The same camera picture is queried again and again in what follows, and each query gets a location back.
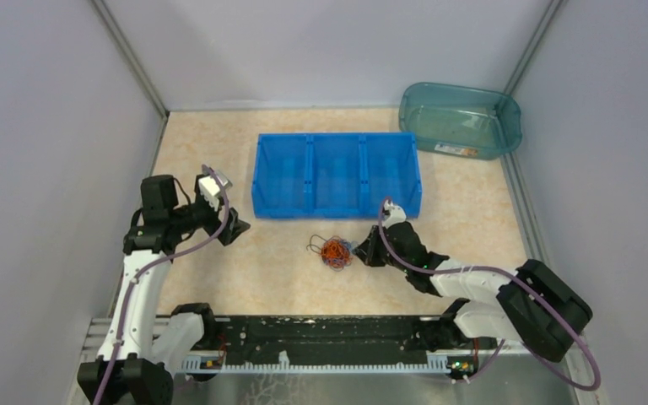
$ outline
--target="teal plastic bin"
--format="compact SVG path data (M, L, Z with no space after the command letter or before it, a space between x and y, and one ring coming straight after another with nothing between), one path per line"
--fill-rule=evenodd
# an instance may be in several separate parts
M399 127L418 148L474 159L496 159L521 144L521 109L496 91L416 83L406 89Z

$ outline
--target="blue container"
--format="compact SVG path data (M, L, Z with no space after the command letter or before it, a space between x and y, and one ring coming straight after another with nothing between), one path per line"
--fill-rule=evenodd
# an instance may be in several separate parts
M412 133L262 134L252 204L258 218L375 218L389 196L421 210Z
M414 132L418 148L475 159L496 159L521 144L521 109L495 91L417 83L398 110L402 131Z

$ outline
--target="label on bin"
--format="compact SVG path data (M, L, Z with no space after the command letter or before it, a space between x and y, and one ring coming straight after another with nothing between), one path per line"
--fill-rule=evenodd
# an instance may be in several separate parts
M457 154L460 156L475 156L478 150L474 148L459 148L457 146L446 145L445 143L437 143L434 147L436 152L443 152L444 154Z

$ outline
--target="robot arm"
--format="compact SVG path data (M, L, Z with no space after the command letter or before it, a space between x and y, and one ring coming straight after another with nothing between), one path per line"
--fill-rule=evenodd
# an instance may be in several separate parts
M424 274L402 265L381 240L378 225L359 245L356 256L371 267L396 267L406 280L422 293L455 297L446 310L465 338L503 338L523 342L530 350L550 361L559 362L573 343L572 337L528 294L505 275L473 272L473 267L449 256L428 251L401 207L387 202L382 221L386 240L406 263L429 270L453 273ZM508 270L545 300L578 334L592 318L587 303L558 278L544 263L528 260Z
M222 173L213 175L224 189L231 187ZM165 332L154 340L160 290L171 261L165 260L145 273L138 273L146 265L173 254L183 235L191 235L200 228L213 235L220 228L223 197L220 185L212 175L198 176L195 201L177 208L173 176L156 175L141 183L143 207L133 216L131 228L123 239L124 268L109 333L98 351L98 359L83 363L78 369L78 383L91 403L101 383L105 383L100 402L103 405L117 402L126 393L132 394L136 403L169 404L172 378L182 360L196 343L214 338L210 336L214 334L214 316L209 306L190 304L176 308ZM141 214L143 223L138 225ZM248 223L239 220L237 211L230 208L218 239L227 246L249 228ZM116 356L112 357L116 347ZM112 372L103 382L111 358L114 359Z

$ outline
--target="bundle of wire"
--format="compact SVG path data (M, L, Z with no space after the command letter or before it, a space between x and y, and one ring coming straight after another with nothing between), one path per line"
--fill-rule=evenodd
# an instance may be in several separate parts
M178 257L183 257L187 254L190 254L202 248L206 244L217 239L219 234L222 233L224 227L227 225L227 219L230 217L230 200L227 198L227 192L225 192L224 186L222 185L222 182L219 180L217 175L215 175L214 170L207 167L206 165L202 165L202 172L208 173L213 177L215 184L217 184L217 187L219 187L220 194L222 194L222 200L224 203L224 215L222 218L222 224L206 240L203 240L202 242L196 244L195 246L185 249L184 251L173 253L172 255L163 256L160 259L153 260L152 262L146 264L145 266L143 266L143 268L138 270L137 273L135 273L135 276L133 276L132 278L132 282L127 284L127 289L125 291L125 294L123 295L121 313L119 315L120 321L118 322L118 328L116 330L116 339L115 342L113 343L113 352L111 355L111 359L108 361L108 365L105 367L105 373L103 373L103 378L100 380L98 391L95 393L95 398L93 399L93 405L100 405L100 401L102 401L103 399L103 394L105 394L105 387L108 385L108 380L111 378L111 374L113 373L113 368L116 365L118 353L120 352L120 348L122 345L122 337L124 333L123 329L125 327L127 307L130 305L130 296L132 295L132 289L135 288L136 284L138 284L138 280L140 279L140 277L143 276L145 272L159 265L160 263L168 262Z
M324 243L321 246L317 246L313 243L314 238L319 238ZM309 238L309 245L306 248L319 255L321 261L335 272L341 272L346 266L351 264L351 260L354 257L352 243L338 236L324 239L319 235L312 235Z
M386 247L386 250L389 252L391 257L394 258L397 262L401 263L405 268L409 270L413 270L415 272L423 273L423 274L428 274L428 275L434 275L434 274L457 274L457 273L463 273L463 272L490 272L490 273L496 273L500 274L501 276L504 276L508 278L510 281L513 283L517 284L521 289L523 289L527 294L529 294L542 308L544 308L550 316L555 319L559 323L559 325L570 335L570 337L577 343L577 345L580 347L580 350L582 350L582 353L585 355L585 358L587 359L587 362L590 364L590 367L592 368L592 376L593 376L593 381L590 385L582 385L579 382L572 381L567 375L563 374L562 372L558 371L552 364L550 364L546 359L543 359L542 357L538 356L534 352L530 350L530 348L526 347L528 351L532 354L533 357L537 359L542 365L544 365L548 370L552 371L553 374L555 374L560 380L565 381L566 383L570 384L571 386L580 389L582 391L595 391L597 388L600 387L600 384L602 384L602 377L600 375L600 367L597 365L597 362L595 361L595 357L592 356L592 352L590 349L587 347L585 342L582 341L582 338L578 336L578 334L575 332L575 330L572 328L572 326L553 308L552 305L550 305L540 294L538 294L534 289L532 289L529 285L527 285L525 282L521 281L518 277L514 276L513 274L510 274L506 272L505 270L497 267L491 267L491 266L470 266L470 267L459 267L459 268L450 268L446 270L431 270L428 268L421 268L421 267L416 267L411 263L407 263L404 261L392 248L391 244L389 243L388 239L386 238L386 233L384 232L384 209L386 206L386 203L390 203L391 198L386 197L384 200L381 202L381 205L379 206L379 218L378 218L378 225L379 225L379 236L381 237L381 241L384 243L384 246ZM493 354L488 357L488 359L483 363L483 365L478 369L478 372L473 375L471 378L467 378L465 381L466 382L471 382L474 379L478 378L493 362L495 358L498 357L498 354L500 353L500 350L503 348L503 344L505 343L504 339L500 339L500 343L498 347L495 349Z

